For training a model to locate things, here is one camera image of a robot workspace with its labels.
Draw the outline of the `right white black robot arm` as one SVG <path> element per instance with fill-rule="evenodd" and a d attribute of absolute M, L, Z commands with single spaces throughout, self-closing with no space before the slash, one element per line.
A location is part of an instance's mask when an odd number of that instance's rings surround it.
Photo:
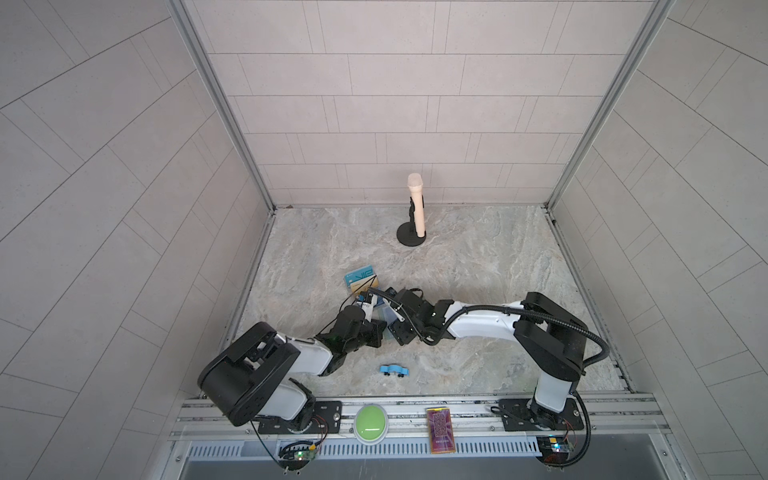
<path fill-rule="evenodd" d="M 401 345 L 417 338 L 429 346 L 444 340 L 491 338 L 518 343 L 540 370 L 529 409 L 560 414 L 576 397 L 586 368 L 608 357 L 610 346 L 578 317 L 539 292 L 510 304 L 432 304 L 414 289 L 377 294 L 394 311 L 390 331 Z"/>

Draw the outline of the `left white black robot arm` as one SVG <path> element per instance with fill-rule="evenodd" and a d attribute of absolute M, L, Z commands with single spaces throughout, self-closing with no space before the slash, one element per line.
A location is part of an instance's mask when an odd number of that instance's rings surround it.
<path fill-rule="evenodd" d="M 294 431 L 310 425 L 316 398 L 293 374 L 328 376 L 348 354 L 382 345 L 387 322 L 346 306 L 327 333 L 312 338 L 284 335 L 259 322 L 201 371 L 197 385 L 235 426 L 260 418 L 285 421 Z"/>

